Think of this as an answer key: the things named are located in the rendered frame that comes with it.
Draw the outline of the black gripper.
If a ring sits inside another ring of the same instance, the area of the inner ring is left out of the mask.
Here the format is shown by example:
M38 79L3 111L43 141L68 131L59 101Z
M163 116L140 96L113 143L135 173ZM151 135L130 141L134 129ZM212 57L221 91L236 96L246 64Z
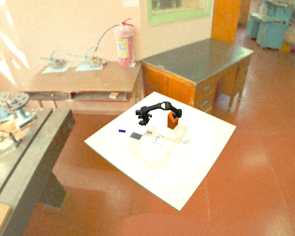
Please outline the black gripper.
M152 115L151 114L148 114L147 116L143 116L143 120L142 121L139 121L139 125L142 125L142 126L146 126L146 124L149 122L149 117L151 118Z

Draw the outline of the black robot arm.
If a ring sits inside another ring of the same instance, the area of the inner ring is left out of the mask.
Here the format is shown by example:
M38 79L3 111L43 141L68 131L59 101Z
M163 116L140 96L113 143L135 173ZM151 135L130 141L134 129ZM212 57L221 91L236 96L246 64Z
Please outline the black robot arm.
M161 104L163 104L163 103L165 103L165 109L161 107ZM142 115L147 116L150 111L155 110L155 109L162 109L164 111L168 111L168 110L173 111L174 113L172 114L172 116L174 117L174 119L181 118L181 116L182 116L182 109L175 108L174 106L172 106L171 102L169 102L169 101L157 103L155 105L148 106L148 107L143 106L143 107L141 107L140 110L135 110L135 115L139 115L138 119L141 119L141 118L143 119Z

